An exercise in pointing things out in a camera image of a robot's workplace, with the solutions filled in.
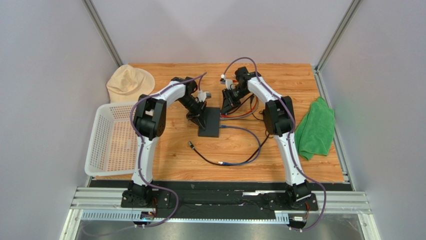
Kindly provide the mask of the black network switch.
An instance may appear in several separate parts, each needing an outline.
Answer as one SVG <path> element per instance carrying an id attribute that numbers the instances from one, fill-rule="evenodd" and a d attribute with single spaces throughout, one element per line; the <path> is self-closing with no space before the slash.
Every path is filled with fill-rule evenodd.
<path id="1" fill-rule="evenodd" d="M 207 107 L 204 112 L 206 128 L 198 128 L 199 137 L 218 138 L 220 136 L 221 111 L 219 107 Z"/>

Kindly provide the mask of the white plastic basket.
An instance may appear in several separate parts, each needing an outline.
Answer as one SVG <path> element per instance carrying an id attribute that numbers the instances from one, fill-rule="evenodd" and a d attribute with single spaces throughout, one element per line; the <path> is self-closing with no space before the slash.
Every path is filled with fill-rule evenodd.
<path id="1" fill-rule="evenodd" d="M 92 177 L 132 174 L 138 140 L 131 126 L 134 102 L 114 102 L 97 110 L 90 135 L 84 171 Z"/>

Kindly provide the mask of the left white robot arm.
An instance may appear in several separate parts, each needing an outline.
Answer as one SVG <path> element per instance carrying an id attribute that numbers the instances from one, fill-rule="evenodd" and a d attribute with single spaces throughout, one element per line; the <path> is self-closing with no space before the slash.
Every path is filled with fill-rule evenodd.
<path id="1" fill-rule="evenodd" d="M 166 128 L 168 107 L 180 102 L 188 111 L 186 118 L 202 130 L 206 103 L 193 96 L 198 90 L 195 78 L 174 77 L 162 90 L 152 95 L 142 94 L 132 107 L 131 126 L 137 135 L 138 153 L 134 172 L 128 188 L 123 192 L 123 201 L 134 206 L 149 207 L 153 202 L 153 161 L 157 143 Z"/>

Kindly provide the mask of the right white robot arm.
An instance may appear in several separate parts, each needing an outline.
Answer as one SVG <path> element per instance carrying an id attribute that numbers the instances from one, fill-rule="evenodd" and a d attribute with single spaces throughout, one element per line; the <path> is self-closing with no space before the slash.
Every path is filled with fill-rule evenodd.
<path id="1" fill-rule="evenodd" d="M 237 69 L 235 79 L 237 84 L 225 74 L 220 76 L 220 82 L 226 86 L 222 90 L 221 113 L 227 114 L 236 109 L 241 105 L 240 100 L 248 94 L 255 95 L 264 103 L 263 123 L 276 141 L 285 169 L 288 187 L 284 201 L 290 209 L 297 210 L 305 206 L 312 191 L 297 153 L 292 99 L 277 93 L 257 71 L 249 72 L 246 67 Z"/>

